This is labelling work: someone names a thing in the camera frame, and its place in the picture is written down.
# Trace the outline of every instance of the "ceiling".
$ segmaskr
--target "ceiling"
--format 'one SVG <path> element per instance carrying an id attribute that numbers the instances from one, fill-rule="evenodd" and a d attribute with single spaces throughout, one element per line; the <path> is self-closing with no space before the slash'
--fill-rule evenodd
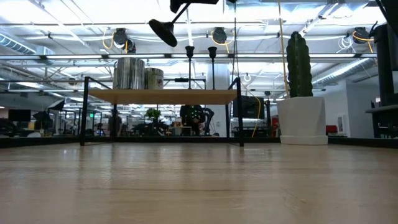
<path id="1" fill-rule="evenodd" d="M 277 38 L 280 32 L 277 1 L 238 2 L 240 2 L 236 11 L 238 53 L 282 53 L 280 39 Z M 385 23 L 380 10 L 374 7 L 371 1 L 357 1 L 362 5 L 355 9 L 348 7 L 349 4 L 342 5 L 330 15 L 323 15 L 323 19 L 319 17 L 326 6 L 326 0 L 289 2 L 287 4 L 282 1 L 281 9 L 281 18 L 284 21 L 282 24 L 284 44 L 287 45 L 287 40 L 293 31 L 307 29 L 305 38 L 311 54 L 371 53 L 367 44 L 351 44 L 350 37 L 342 43 L 343 37 L 352 34 L 355 27 L 365 27 L 370 31 L 376 21 L 378 24 Z M 44 10 L 38 7 L 38 4 L 34 0 L 0 0 L 0 32 L 28 46 L 47 47 L 56 55 L 123 54 L 123 50 L 116 47 L 107 49 L 103 44 L 105 39 L 105 45 L 111 45 L 110 38 L 116 28 L 127 29 L 129 38 L 137 47 L 137 54 L 185 54 L 185 46 L 190 42 L 193 43 L 196 54 L 208 53 L 207 48 L 211 46 L 218 48 L 218 54 L 233 51 L 233 42 L 229 45 L 216 45 L 211 39 L 211 32 L 215 27 L 224 28 L 228 42 L 234 38 L 235 13 L 230 5 L 225 4 L 225 0 L 220 0 L 217 5 L 192 4 L 175 24 L 174 34 L 179 40 L 175 48 L 157 38 L 147 24 L 151 19 L 171 21 L 174 18 L 175 14 L 169 10 L 169 0 L 44 0 L 41 1 Z M 0 46 L 0 54 L 18 55 L 17 52 L 3 46 Z M 53 79 L 70 77 L 82 79 L 84 76 L 91 76 L 99 80 L 111 78 L 109 70 L 113 72 L 114 64 L 114 60 L 100 62 L 59 60 L 53 65 L 32 60 L 2 62 L 35 73 L 39 78 L 44 77 L 47 67 L 47 72 L 53 74 Z M 162 69 L 167 78 L 188 76 L 187 60 L 149 59 L 146 62 L 151 67 Z M 229 63 L 229 70 L 232 72 L 231 62 L 224 60 L 222 63 Z M 312 74 L 327 71 L 339 63 L 341 62 L 313 60 Z M 208 60 L 194 60 L 194 76 L 205 77 L 208 66 Z M 256 59 L 240 62 L 239 71 L 243 75 L 251 76 L 251 81 L 246 83 L 250 88 L 282 88 L 284 84 L 284 69 L 280 60 Z M 14 75 L 15 73 L 10 71 L 6 72 L 9 79 L 22 79 Z M 170 83 L 168 86 L 185 88 L 183 83 Z M 58 83 L 53 87 L 77 89 L 81 88 L 81 85 L 70 86 L 67 83 Z M 13 85 L 11 88 L 26 88 L 26 86 Z"/>

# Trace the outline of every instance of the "black lamp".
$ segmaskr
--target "black lamp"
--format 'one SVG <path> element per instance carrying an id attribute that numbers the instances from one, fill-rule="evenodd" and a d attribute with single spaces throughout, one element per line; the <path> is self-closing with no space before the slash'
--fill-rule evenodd
<path id="1" fill-rule="evenodd" d="M 188 8 L 190 3 L 186 4 L 184 8 L 175 16 L 171 22 L 159 22 L 156 19 L 151 19 L 149 21 L 150 28 L 155 32 L 155 34 L 161 38 L 166 44 L 172 47 L 177 46 L 177 40 L 174 36 L 174 23 L 179 19 L 182 13 Z"/>
<path id="2" fill-rule="evenodd" d="M 185 50 L 187 51 L 187 57 L 189 61 L 189 80 L 188 80 L 188 85 L 189 85 L 189 90 L 191 89 L 191 61 L 193 57 L 193 49 L 195 49 L 194 46 L 186 46 Z"/>
<path id="3" fill-rule="evenodd" d="M 217 48 L 216 47 L 209 47 L 209 56 L 211 58 L 211 65 L 213 67 L 213 89 L 215 90 L 215 78 L 214 78 L 214 58 L 216 57 L 216 51 Z"/>

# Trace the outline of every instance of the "computer monitor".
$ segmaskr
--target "computer monitor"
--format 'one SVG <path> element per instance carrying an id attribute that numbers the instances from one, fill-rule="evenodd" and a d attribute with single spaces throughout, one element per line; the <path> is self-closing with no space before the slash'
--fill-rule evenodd
<path id="1" fill-rule="evenodd" d="M 30 110 L 8 110 L 8 120 L 10 121 L 30 121 L 31 116 Z"/>
<path id="2" fill-rule="evenodd" d="M 256 119 L 257 117 L 259 119 L 264 119 L 265 118 L 265 113 L 264 113 L 264 99 L 261 97 L 257 97 L 260 101 L 256 99 L 256 97 L 253 96 L 242 96 L 242 117 L 243 118 L 254 118 Z M 235 99 L 233 101 L 233 117 L 237 118 L 238 117 L 238 100 Z"/>

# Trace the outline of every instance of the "lamp shade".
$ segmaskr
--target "lamp shade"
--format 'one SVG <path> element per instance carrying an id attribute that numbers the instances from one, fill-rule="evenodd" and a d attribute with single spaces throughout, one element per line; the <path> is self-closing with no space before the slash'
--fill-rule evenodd
<path id="1" fill-rule="evenodd" d="M 174 37 L 173 29 L 174 25 L 171 22 L 159 22 L 156 19 L 149 21 L 150 28 L 155 34 L 162 39 L 166 44 L 175 47 L 177 46 L 177 40 Z"/>

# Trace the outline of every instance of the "person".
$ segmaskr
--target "person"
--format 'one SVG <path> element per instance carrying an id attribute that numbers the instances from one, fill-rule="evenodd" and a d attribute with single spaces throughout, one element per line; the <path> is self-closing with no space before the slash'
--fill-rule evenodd
<path id="1" fill-rule="evenodd" d="M 122 124 L 122 118 L 119 117 L 118 111 L 116 111 L 116 137 L 120 136 L 121 132 L 121 124 Z M 109 126 L 108 126 L 108 131 L 112 132 L 113 130 L 113 117 L 109 118 Z"/>

